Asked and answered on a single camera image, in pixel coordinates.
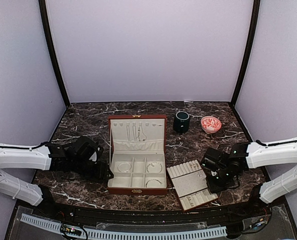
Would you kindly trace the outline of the red jewelry tray insert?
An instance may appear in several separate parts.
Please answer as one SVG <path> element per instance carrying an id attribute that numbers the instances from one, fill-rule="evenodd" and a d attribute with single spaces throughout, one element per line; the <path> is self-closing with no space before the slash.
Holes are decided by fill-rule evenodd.
<path id="1" fill-rule="evenodd" d="M 167 173 L 184 212 L 191 211 L 219 198 L 217 194 L 210 192 L 207 176 L 197 160 L 168 167 Z"/>

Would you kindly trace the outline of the red jewelry box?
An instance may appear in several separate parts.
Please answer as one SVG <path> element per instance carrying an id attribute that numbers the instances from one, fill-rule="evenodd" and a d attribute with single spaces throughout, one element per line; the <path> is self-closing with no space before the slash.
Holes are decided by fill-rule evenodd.
<path id="1" fill-rule="evenodd" d="M 167 117 L 163 114 L 112 115 L 108 180 L 111 195 L 166 195 Z"/>

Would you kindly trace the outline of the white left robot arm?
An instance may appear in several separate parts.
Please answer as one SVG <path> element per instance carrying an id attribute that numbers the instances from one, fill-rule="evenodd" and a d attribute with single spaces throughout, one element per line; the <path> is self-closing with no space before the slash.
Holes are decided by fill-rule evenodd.
<path id="1" fill-rule="evenodd" d="M 110 164 L 100 159 L 103 152 L 98 142 L 86 136 L 64 145 L 49 141 L 36 146 L 0 143 L 0 193 L 39 206 L 48 218 L 55 218 L 59 206 L 48 187 L 23 181 L 5 169 L 74 172 L 88 180 L 108 181 L 114 174 Z"/>

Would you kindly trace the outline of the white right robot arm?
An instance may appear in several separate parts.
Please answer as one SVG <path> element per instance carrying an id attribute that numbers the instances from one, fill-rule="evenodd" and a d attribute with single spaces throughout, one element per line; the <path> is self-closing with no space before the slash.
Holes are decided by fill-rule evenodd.
<path id="1" fill-rule="evenodd" d="M 213 172 L 206 178 L 213 194 L 228 190 L 234 179 L 244 171 L 272 165 L 295 165 L 277 178 L 253 187 L 243 207 L 248 217 L 256 216 L 263 205 L 297 189 L 297 137 L 271 142 L 256 140 L 236 143 L 229 153 L 209 147 L 200 163 Z"/>

